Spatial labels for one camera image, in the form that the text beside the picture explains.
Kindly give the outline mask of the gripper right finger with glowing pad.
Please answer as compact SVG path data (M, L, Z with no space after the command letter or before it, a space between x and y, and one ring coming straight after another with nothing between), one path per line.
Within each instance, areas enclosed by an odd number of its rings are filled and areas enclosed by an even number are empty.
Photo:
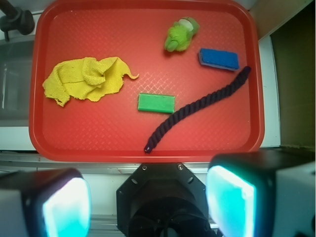
M223 237L313 237L314 152L216 155L206 175L209 215Z

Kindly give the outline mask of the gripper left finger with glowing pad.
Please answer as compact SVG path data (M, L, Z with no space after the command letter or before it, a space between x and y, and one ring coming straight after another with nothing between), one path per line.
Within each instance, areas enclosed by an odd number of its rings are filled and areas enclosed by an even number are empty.
M85 237L90 221L90 189L78 170L1 174L2 237Z

